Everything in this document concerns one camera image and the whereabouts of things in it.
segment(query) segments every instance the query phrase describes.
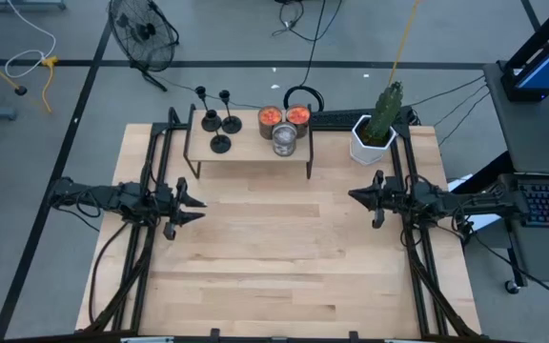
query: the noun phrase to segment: black fan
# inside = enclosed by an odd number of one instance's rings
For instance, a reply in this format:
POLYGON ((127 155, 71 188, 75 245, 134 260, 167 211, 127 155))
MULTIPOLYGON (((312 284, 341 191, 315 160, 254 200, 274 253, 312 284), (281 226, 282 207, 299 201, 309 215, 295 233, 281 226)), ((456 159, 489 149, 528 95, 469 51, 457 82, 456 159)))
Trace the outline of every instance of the black fan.
POLYGON ((179 33, 152 0, 110 0, 109 23, 115 41, 131 68, 162 91, 167 89, 149 71, 163 71, 173 61, 179 33))

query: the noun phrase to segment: red food in can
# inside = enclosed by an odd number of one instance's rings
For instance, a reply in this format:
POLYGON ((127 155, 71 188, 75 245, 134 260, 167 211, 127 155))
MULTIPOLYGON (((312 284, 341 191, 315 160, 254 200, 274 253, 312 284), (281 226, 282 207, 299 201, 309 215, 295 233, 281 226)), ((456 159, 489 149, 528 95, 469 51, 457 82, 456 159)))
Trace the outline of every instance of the red food in can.
POLYGON ((281 121, 283 113, 280 110, 274 107, 264 108, 260 111, 259 121, 265 125, 274 125, 278 124, 281 121))
POLYGON ((295 107, 287 112, 287 120, 296 125, 305 124, 310 117, 309 109, 305 107, 295 107))

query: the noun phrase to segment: cactus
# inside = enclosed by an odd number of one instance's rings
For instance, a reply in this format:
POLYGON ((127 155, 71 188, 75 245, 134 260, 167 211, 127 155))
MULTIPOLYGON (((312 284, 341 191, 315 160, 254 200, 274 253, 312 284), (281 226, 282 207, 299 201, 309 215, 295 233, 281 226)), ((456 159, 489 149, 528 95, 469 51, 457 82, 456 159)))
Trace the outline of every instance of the cactus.
POLYGON ((401 109, 402 97, 403 88, 400 82, 394 82, 380 94, 374 115, 359 134, 363 144, 374 147, 383 147, 387 144, 389 127, 401 109))

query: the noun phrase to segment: wooden table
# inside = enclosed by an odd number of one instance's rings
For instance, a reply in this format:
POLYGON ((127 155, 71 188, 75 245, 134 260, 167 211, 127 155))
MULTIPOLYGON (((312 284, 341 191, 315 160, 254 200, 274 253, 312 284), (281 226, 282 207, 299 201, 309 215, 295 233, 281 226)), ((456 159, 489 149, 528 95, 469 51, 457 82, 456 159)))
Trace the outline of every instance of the wooden table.
MULTIPOLYGON (((138 180, 150 128, 127 126, 113 184, 138 180)), ((434 129, 412 127, 411 133, 418 172, 445 188, 434 129)), ((174 132, 167 180, 186 176, 190 195, 209 208, 206 217, 180 228, 174 242, 158 229, 141 334, 204 336, 219 328, 233 336, 348 337, 358 331, 362 338, 420 337, 399 215, 387 212, 382 228, 373 230, 373 214, 347 195, 369 185, 377 169, 393 175, 390 155, 362 167, 349 156, 348 132, 316 131, 311 180, 297 162, 209 163, 196 180, 183 160, 184 139, 184 131, 174 132)), ((120 225, 117 215, 105 216, 97 252, 120 225)), ((120 283, 129 233, 110 245, 99 266, 98 312, 120 283)), ((479 332, 458 239, 432 229, 431 240, 441 290, 479 332)), ((77 328, 89 323, 88 286, 77 328)), ((431 297, 424 293, 435 333, 431 297)), ((131 294, 123 328, 133 300, 131 294)))

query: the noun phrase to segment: potted plant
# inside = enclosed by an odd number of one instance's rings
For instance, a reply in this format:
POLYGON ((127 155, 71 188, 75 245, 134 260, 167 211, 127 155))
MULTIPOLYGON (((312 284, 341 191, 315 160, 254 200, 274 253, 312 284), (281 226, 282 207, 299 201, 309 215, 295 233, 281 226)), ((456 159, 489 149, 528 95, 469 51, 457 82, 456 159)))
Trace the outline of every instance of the potted plant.
POLYGON ((391 125, 401 109, 403 89, 394 82, 378 97, 374 115, 362 115, 352 130, 351 157, 364 166, 382 158, 397 132, 391 125))

